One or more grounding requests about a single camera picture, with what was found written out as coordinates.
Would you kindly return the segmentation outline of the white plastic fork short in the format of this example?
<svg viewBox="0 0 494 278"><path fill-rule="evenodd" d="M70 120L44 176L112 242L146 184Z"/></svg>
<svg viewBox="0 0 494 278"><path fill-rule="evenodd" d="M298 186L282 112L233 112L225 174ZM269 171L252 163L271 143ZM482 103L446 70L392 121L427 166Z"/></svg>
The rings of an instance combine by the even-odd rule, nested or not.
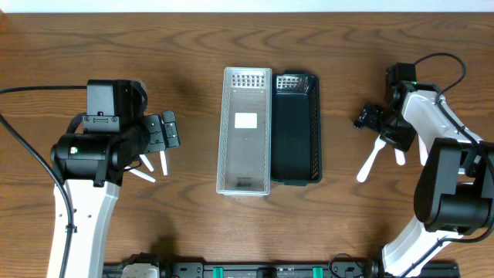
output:
<svg viewBox="0 0 494 278"><path fill-rule="evenodd" d="M364 164L360 168L359 172L357 173L356 179L358 182L363 183L367 180L367 177L371 172L371 169L374 165L374 162L375 162L375 159L376 159L378 153L385 146L386 146L386 142L383 139L381 139L380 136L378 136L374 142L374 148L373 148L372 152L370 153L369 157L367 158L367 160L364 162Z"/></svg>

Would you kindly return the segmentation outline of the clear plastic mesh basket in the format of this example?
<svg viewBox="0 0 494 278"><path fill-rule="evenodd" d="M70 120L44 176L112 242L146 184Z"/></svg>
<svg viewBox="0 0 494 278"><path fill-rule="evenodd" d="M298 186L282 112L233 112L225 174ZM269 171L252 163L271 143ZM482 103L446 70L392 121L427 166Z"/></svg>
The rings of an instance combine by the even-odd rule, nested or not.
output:
<svg viewBox="0 0 494 278"><path fill-rule="evenodd" d="M272 70L227 67L222 88L216 192L270 193Z"/></svg>

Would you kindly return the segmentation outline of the white plastic spoon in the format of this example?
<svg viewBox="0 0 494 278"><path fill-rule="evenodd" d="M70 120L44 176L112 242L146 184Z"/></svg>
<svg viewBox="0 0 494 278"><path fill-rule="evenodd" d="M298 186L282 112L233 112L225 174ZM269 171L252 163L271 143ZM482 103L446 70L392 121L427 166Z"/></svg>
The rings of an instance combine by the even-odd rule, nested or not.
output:
<svg viewBox="0 0 494 278"><path fill-rule="evenodd" d="M152 182L152 183L155 183L156 182L156 179L155 178L153 178L150 175L147 175L147 174L143 173L142 171L139 171L139 170L137 170L135 168L125 167L125 171L130 172L132 175L136 175L138 178L142 178L145 181L149 181L149 182Z"/></svg>
<svg viewBox="0 0 494 278"><path fill-rule="evenodd" d="M152 166L151 162L149 161L149 159L145 154L141 154L140 159L142 160L148 171L150 172L154 171L154 167Z"/></svg>
<svg viewBox="0 0 494 278"><path fill-rule="evenodd" d="M428 149L421 137L418 137L418 146L420 163L422 166L425 166L428 160Z"/></svg>
<svg viewBox="0 0 494 278"><path fill-rule="evenodd" d="M164 176L168 175L168 169L167 169L167 158L166 158L166 152L165 151L160 151L160 159L161 159L161 169L163 172Z"/></svg>

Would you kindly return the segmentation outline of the white plastic fork long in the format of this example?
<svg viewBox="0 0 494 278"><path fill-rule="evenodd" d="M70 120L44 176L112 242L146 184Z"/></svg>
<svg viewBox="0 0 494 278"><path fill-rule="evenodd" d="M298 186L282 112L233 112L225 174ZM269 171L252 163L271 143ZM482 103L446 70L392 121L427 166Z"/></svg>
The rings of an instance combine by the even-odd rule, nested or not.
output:
<svg viewBox="0 0 494 278"><path fill-rule="evenodd" d="M400 166L405 165L406 160L405 160L404 152L398 149L394 149L394 154L397 164Z"/></svg>

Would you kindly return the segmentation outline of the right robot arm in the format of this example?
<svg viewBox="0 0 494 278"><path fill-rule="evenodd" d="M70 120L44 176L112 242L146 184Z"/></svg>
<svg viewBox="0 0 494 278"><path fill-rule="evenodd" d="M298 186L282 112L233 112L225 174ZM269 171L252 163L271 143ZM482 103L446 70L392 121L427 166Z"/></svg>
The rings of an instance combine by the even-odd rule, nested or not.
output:
<svg viewBox="0 0 494 278"><path fill-rule="evenodd" d="M357 174L364 182L377 153L406 152L415 138L425 165L414 190L414 217L368 263L366 277L413 277L451 242L480 242L493 232L493 145L471 132L448 107L444 91L416 78L416 65L386 72L387 107L366 105L354 126L376 131L374 149Z"/></svg>

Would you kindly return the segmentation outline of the black plastic mesh basket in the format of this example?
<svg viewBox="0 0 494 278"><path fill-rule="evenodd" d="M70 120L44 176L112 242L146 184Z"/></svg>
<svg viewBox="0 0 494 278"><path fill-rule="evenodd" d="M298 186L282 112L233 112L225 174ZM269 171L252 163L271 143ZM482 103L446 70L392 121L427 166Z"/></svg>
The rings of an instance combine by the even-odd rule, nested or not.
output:
<svg viewBox="0 0 494 278"><path fill-rule="evenodd" d="M271 180L306 186L323 178L320 81L307 71L273 76Z"/></svg>

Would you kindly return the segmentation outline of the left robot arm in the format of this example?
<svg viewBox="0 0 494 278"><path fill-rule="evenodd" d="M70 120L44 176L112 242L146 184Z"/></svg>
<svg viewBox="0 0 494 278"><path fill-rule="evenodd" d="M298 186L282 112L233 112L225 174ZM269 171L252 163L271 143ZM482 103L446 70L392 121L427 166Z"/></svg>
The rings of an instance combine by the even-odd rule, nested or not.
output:
<svg viewBox="0 0 494 278"><path fill-rule="evenodd" d="M124 174L133 162L180 145L174 113L146 115L141 80L89 80L86 113L53 145L51 161L62 183L54 190L55 229L49 277L100 277L111 216Z"/></svg>

